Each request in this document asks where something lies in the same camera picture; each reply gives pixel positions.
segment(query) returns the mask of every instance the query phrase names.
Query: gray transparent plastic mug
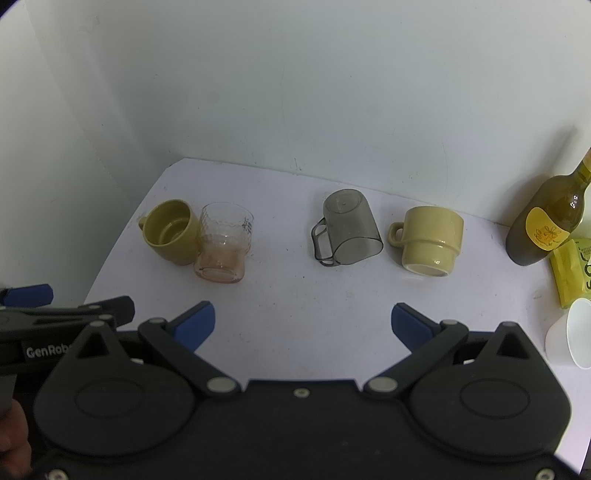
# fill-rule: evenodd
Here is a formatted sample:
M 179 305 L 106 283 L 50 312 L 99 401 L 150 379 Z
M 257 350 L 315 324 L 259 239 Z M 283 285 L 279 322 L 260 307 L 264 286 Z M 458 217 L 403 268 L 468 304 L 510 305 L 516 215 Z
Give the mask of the gray transparent plastic mug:
M 351 265 L 382 251 L 384 243 L 363 193 L 344 189 L 324 201 L 324 218 L 312 229 L 314 257 L 325 267 Z M 322 257 L 318 238 L 327 233 L 329 257 Z

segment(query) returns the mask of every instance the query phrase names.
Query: bottle label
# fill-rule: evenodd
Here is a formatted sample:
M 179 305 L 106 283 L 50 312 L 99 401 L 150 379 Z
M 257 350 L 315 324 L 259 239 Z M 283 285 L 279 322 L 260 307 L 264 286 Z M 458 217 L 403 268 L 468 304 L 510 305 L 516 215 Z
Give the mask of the bottle label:
M 540 207 L 533 207 L 525 219 L 525 231 L 542 250 L 554 250 L 569 237 L 569 232 L 556 225 Z

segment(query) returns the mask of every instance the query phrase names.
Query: upside-down mug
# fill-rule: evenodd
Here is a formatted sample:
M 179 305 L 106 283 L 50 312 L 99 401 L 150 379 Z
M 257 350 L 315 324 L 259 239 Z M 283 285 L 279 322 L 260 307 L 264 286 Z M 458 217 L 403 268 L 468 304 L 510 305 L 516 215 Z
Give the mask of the upside-down mug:
M 402 230 L 400 240 L 397 232 Z M 452 210 L 419 206 L 406 212 L 403 222 L 388 229 L 388 242 L 402 248 L 402 266 L 408 271 L 445 277 L 449 275 L 462 250 L 464 220 Z

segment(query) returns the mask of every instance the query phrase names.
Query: cup base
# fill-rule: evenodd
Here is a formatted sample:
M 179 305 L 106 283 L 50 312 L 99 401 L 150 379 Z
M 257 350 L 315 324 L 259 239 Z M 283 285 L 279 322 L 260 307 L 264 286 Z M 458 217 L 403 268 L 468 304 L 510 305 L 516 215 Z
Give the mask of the cup base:
M 242 277 L 238 277 L 236 272 L 224 268 L 206 267 L 195 270 L 195 273 L 198 277 L 214 283 L 237 283 L 242 280 Z

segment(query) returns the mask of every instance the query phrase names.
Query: mug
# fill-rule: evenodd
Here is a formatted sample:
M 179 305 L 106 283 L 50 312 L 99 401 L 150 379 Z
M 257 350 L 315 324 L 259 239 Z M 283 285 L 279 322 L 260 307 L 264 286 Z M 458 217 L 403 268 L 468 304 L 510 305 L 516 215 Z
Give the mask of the mug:
M 384 244 L 369 203 L 358 190 L 344 189 L 324 201 L 324 218 L 312 229 L 314 257 L 325 267 L 351 265 L 377 255 Z M 327 233 L 331 255 L 322 257 L 318 237 Z
M 199 249 L 199 220 L 183 200 L 168 200 L 139 219 L 145 242 L 165 260 L 189 265 Z
M 400 240 L 396 233 L 402 229 Z M 388 242 L 403 248 L 402 266 L 430 277 L 449 275 L 462 249 L 464 220 L 442 207 L 420 206 L 406 212 L 403 222 L 388 229 Z

